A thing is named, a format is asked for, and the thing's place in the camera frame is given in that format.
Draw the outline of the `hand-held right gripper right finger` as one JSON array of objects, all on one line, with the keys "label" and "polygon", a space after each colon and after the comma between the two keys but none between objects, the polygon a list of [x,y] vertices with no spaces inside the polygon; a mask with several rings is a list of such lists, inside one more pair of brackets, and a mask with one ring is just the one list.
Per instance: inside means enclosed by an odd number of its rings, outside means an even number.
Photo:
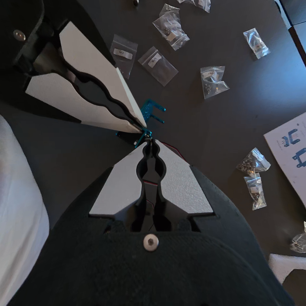
[{"label": "hand-held right gripper right finger", "polygon": [[154,158],[160,177],[154,210],[156,231],[173,231],[182,219],[214,215],[189,163],[158,140],[154,140]]}]

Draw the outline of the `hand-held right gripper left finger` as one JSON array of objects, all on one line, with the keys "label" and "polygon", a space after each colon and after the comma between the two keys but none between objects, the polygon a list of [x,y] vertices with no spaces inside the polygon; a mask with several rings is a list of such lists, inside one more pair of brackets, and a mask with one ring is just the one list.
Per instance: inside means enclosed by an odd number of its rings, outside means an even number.
[{"label": "hand-held right gripper left finger", "polygon": [[140,232],[147,198],[143,177],[147,173],[148,142],[111,169],[89,216],[122,221],[131,232]]}]

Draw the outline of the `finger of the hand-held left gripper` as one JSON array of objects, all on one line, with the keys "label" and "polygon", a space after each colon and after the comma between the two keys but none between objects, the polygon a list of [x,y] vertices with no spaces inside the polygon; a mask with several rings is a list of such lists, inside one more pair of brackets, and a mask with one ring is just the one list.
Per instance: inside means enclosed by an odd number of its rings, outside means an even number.
[{"label": "finger of the hand-held left gripper", "polygon": [[142,127],[147,124],[120,70],[70,21],[59,34],[65,61],[78,72],[89,74],[107,89],[110,97],[123,103]]},{"label": "finger of the hand-held left gripper", "polygon": [[80,120],[81,124],[127,133],[141,132],[140,128],[128,120],[111,114],[107,107],[87,101],[69,80],[57,73],[33,76],[25,92]]}]

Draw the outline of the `blue metal servo bracket assembly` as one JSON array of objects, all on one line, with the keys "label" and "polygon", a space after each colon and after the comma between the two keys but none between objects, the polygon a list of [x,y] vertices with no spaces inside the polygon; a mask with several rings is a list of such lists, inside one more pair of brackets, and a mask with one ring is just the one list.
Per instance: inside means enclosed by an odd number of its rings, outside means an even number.
[{"label": "blue metal servo bracket assembly", "polygon": [[[147,124],[148,121],[152,118],[164,124],[165,122],[162,119],[160,119],[159,117],[156,117],[153,114],[153,108],[156,108],[162,112],[166,111],[166,109],[163,106],[159,105],[152,99],[147,99],[140,110],[145,120],[145,123]],[[142,128],[140,130],[140,133],[127,133],[127,132],[118,131],[116,133],[116,136],[120,138],[121,140],[125,141],[126,143],[133,145],[134,148],[137,148],[142,143],[146,141],[151,141],[152,132],[147,128]]]}]

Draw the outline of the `dark desk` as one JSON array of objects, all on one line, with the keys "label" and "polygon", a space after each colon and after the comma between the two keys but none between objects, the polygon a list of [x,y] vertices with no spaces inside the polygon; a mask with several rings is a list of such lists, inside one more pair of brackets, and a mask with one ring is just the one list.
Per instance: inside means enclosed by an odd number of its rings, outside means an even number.
[{"label": "dark desk", "polygon": [[[113,132],[6,107],[47,208],[51,232],[30,276],[8,305],[295,305],[270,271],[243,215],[250,200],[234,170],[263,134],[305,109],[305,67],[272,1],[219,1],[212,16],[182,13],[192,41],[173,56],[178,76],[162,89],[132,78],[137,98],[166,107],[158,140],[177,146],[208,198],[212,216],[188,230],[144,233],[85,216],[110,167],[132,151]],[[243,32],[256,28],[270,54],[256,59]],[[204,99],[200,69],[225,66],[229,90]]]}]

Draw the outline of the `adjacent grey desk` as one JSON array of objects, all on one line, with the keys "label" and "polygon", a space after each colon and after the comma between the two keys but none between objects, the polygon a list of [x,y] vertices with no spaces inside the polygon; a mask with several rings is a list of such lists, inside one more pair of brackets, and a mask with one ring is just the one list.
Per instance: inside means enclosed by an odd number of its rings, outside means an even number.
[{"label": "adjacent grey desk", "polygon": [[274,2],[304,65],[306,65],[306,1],[275,0]]}]

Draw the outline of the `flat clear zip bag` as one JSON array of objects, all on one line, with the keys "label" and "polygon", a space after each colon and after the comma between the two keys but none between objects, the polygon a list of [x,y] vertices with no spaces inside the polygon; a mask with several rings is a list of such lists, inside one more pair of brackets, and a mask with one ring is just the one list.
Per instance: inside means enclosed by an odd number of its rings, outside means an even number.
[{"label": "flat clear zip bag", "polygon": [[155,47],[151,47],[138,62],[162,86],[166,86],[178,74],[178,70]]}]

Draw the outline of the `clear bag of silver screws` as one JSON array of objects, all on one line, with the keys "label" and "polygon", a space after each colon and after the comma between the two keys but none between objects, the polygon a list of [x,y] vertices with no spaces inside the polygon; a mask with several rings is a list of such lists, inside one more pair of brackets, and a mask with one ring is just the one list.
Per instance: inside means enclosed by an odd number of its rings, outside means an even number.
[{"label": "clear bag of silver screws", "polygon": [[261,172],[270,168],[271,164],[266,160],[264,155],[255,147],[249,154],[236,166],[237,170],[242,171],[252,178]]}]

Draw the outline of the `clear bag with white block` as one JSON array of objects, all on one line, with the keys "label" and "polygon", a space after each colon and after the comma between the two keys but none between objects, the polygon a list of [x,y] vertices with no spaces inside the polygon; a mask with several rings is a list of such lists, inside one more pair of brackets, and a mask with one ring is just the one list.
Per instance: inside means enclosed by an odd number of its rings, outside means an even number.
[{"label": "clear bag with white block", "polygon": [[174,12],[164,13],[152,24],[174,51],[183,47],[190,40],[182,29],[179,16]]}]

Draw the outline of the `crumpled clear plastic bag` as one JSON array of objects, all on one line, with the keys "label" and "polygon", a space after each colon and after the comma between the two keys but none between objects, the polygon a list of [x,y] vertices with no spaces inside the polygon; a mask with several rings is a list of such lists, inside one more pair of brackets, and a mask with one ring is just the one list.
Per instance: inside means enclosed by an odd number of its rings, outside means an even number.
[{"label": "crumpled clear plastic bag", "polygon": [[174,13],[176,15],[179,15],[179,10],[180,10],[179,8],[165,3],[162,10],[159,13],[159,17],[163,16],[166,13]]}]

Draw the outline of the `assembly instruction sheet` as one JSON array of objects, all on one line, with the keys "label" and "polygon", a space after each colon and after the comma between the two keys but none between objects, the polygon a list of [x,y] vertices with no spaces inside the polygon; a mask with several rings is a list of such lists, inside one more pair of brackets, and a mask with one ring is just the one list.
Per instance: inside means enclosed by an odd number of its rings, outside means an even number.
[{"label": "assembly instruction sheet", "polygon": [[281,170],[306,206],[306,113],[266,133],[264,138]]}]

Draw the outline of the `clear bag of dark screws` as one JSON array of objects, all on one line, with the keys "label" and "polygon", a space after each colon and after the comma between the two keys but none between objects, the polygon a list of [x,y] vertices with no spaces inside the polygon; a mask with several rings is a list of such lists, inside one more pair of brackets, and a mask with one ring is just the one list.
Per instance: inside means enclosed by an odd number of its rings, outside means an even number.
[{"label": "clear bag of dark screws", "polygon": [[200,69],[204,99],[229,90],[229,86],[222,80],[225,66],[209,66]]}]

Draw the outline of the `small clear plastic bag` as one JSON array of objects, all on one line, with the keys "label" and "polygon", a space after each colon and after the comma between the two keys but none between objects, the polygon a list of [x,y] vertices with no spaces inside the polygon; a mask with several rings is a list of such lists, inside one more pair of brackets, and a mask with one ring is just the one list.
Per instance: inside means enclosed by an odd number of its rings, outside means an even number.
[{"label": "small clear plastic bag", "polygon": [[304,232],[297,234],[291,242],[290,249],[296,253],[306,253],[306,222],[304,221]]}]

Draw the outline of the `clear bag with brown part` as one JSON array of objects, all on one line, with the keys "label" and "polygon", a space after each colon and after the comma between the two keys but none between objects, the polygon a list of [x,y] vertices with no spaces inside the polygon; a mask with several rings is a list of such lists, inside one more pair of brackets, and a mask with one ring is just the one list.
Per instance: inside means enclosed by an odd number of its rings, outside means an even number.
[{"label": "clear bag with brown part", "polygon": [[249,47],[256,56],[256,59],[261,59],[262,57],[270,54],[270,49],[263,42],[256,28],[243,32],[243,35]]}]

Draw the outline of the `white foam frame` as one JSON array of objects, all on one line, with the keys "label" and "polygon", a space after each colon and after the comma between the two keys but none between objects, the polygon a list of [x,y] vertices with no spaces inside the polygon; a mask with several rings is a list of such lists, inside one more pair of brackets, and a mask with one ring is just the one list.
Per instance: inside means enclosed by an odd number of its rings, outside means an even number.
[{"label": "white foam frame", "polygon": [[270,254],[268,264],[280,284],[293,270],[306,270],[306,258]]}]

